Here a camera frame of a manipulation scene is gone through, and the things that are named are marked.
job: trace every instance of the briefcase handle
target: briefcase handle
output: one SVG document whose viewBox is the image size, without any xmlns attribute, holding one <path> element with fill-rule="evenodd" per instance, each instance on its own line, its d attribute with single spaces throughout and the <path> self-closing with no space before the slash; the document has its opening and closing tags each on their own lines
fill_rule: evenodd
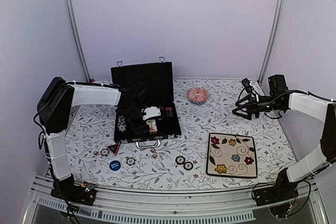
<svg viewBox="0 0 336 224">
<path fill-rule="evenodd" d="M 136 141 L 135 144 L 137 145 L 138 149 L 146 149 L 146 148 L 158 148 L 161 145 L 160 139 L 156 139 L 158 142 L 156 145 L 145 145 L 145 146 L 139 146 L 139 141 Z"/>
</svg>

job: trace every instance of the red flower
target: red flower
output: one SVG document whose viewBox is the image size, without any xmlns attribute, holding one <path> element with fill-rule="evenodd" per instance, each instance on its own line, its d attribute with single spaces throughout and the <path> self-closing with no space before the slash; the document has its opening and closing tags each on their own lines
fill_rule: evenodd
<svg viewBox="0 0 336 224">
<path fill-rule="evenodd" d="M 213 136 L 213 137 L 211 137 L 211 142 L 212 142 L 213 144 L 219 144 L 219 139 L 216 138 L 215 136 Z"/>
<path fill-rule="evenodd" d="M 246 163 L 247 165 L 251 165 L 251 164 L 253 163 L 254 160 L 253 160 L 252 158 L 250 158 L 250 157 L 246 157 L 244 161 L 245 161 L 245 163 Z"/>
</svg>

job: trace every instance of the black poker chip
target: black poker chip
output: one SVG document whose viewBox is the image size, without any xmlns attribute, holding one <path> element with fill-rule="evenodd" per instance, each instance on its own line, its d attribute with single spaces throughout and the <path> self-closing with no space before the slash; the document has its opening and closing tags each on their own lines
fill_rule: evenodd
<svg viewBox="0 0 336 224">
<path fill-rule="evenodd" d="M 178 164 L 178 165 L 183 165 L 185 163 L 185 158 L 182 157 L 182 156 L 178 156 L 176 159 L 175 159 L 175 162 Z"/>
<path fill-rule="evenodd" d="M 194 168 L 194 165 L 191 162 L 185 162 L 184 165 L 183 165 L 183 168 L 185 170 L 191 170 L 192 168 Z"/>
<path fill-rule="evenodd" d="M 133 157 L 130 157 L 127 159 L 126 163 L 128 165 L 134 165 L 135 164 L 135 159 Z"/>
<path fill-rule="evenodd" d="M 106 156 L 108 156 L 109 155 L 109 150 L 108 149 L 102 149 L 101 151 L 100 151 L 100 154 L 103 156 L 103 157 L 106 157 Z"/>
</svg>

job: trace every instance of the white wall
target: white wall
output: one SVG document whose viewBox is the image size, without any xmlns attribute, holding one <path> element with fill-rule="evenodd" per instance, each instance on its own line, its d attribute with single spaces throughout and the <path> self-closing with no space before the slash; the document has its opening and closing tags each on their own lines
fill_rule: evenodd
<svg viewBox="0 0 336 224">
<path fill-rule="evenodd" d="M 266 76 L 276 73 L 290 89 L 336 99 L 336 0 L 285 0 Z M 319 143 L 322 123 L 292 111 L 280 121 L 298 158 Z M 316 177 L 330 223 L 336 223 L 335 180 L 334 166 Z"/>
<path fill-rule="evenodd" d="M 0 0 L 0 223 L 20 223 L 36 173 L 36 105 L 54 76 L 83 80 L 64 0 Z"/>
<path fill-rule="evenodd" d="M 173 62 L 175 77 L 257 79 L 276 0 L 73 0 L 90 74 Z"/>
</svg>

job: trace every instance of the red triangle sign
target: red triangle sign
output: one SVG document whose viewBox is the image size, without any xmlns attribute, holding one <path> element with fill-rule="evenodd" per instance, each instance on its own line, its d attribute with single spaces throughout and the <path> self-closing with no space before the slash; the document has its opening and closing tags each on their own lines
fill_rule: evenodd
<svg viewBox="0 0 336 224">
<path fill-rule="evenodd" d="M 109 149 L 109 151 L 112 152 L 114 155 L 117 155 L 119 151 L 119 147 L 120 147 L 120 143 L 107 146 L 107 149 Z"/>
</svg>

